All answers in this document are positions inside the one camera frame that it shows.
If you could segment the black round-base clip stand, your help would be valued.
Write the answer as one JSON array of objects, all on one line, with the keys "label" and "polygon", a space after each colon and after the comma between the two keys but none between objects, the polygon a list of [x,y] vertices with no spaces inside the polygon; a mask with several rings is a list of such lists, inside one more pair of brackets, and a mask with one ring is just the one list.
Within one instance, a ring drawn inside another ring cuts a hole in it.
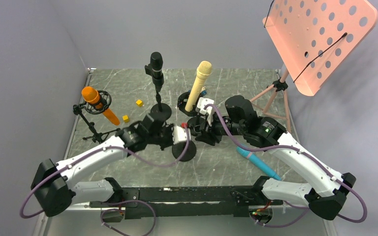
[{"label": "black round-base clip stand", "polygon": [[193,141],[180,142],[172,146],[172,155],[181,162],[191,161],[197,153],[196,145]]}]

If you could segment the blue microphone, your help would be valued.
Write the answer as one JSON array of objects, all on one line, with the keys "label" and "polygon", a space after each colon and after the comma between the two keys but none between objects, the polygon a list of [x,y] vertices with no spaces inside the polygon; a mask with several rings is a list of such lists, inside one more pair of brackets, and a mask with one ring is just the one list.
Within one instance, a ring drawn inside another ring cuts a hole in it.
[{"label": "blue microphone", "polygon": [[249,160],[251,163],[253,163],[257,168],[259,168],[262,172],[266,174],[266,176],[281,180],[279,175],[270,168],[265,162],[263,162],[258,156],[256,156],[253,152],[247,151],[241,147],[236,147],[237,152],[247,160]]}]

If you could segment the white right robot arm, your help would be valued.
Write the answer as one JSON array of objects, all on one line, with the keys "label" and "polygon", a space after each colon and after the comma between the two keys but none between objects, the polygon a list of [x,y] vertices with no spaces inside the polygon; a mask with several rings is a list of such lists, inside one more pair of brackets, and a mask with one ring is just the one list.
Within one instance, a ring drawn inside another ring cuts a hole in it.
[{"label": "white right robot arm", "polygon": [[306,181],[292,183],[261,176],[252,188],[252,199],[257,204],[281,200],[307,206],[325,220],[340,215],[356,181],[353,174],[341,174],[309,154],[275,119],[258,116],[243,96],[228,98],[225,106],[228,114],[222,116],[212,99],[199,98],[196,111],[203,118],[194,128],[198,141],[214,145],[226,135],[246,151],[270,153]]}]

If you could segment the cream yellow microphone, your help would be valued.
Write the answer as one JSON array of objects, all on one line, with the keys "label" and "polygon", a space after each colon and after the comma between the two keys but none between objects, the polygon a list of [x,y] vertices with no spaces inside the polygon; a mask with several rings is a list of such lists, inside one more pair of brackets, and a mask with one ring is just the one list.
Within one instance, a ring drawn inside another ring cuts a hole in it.
[{"label": "cream yellow microphone", "polygon": [[192,89],[187,99],[185,111],[190,112],[192,110],[193,105],[195,105],[201,93],[202,87],[204,86],[206,80],[212,73],[212,68],[212,64],[209,61],[202,61],[199,64],[196,70],[196,77],[192,85]]}]

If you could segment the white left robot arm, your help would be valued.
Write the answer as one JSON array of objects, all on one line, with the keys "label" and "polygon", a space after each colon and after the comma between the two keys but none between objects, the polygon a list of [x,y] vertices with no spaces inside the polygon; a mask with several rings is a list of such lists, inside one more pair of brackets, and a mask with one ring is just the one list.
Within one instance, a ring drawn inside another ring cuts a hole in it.
[{"label": "white left robot arm", "polygon": [[31,183],[31,196],[35,196],[41,212],[56,216],[69,206],[89,202],[105,202],[114,207],[121,202],[122,189],[111,177],[96,182],[82,180],[105,167],[144,150],[147,145],[158,145],[161,150],[178,141],[181,127],[168,124],[160,116],[147,114],[142,121],[119,129],[98,146],[73,158],[53,162],[42,161]]}]

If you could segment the black shock-mount round stand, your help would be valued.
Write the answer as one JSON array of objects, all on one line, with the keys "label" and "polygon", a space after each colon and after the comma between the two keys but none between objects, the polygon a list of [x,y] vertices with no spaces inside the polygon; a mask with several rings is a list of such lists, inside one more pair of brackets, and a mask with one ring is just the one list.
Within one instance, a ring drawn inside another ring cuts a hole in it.
[{"label": "black shock-mount round stand", "polygon": [[204,128],[206,121],[205,116],[196,111],[196,104],[193,105],[190,111],[185,110],[190,92],[191,90],[184,92],[178,97],[177,107],[182,113],[190,117],[190,119],[187,121],[188,127],[190,128],[191,134],[193,136],[197,136],[201,134],[201,130]]}]

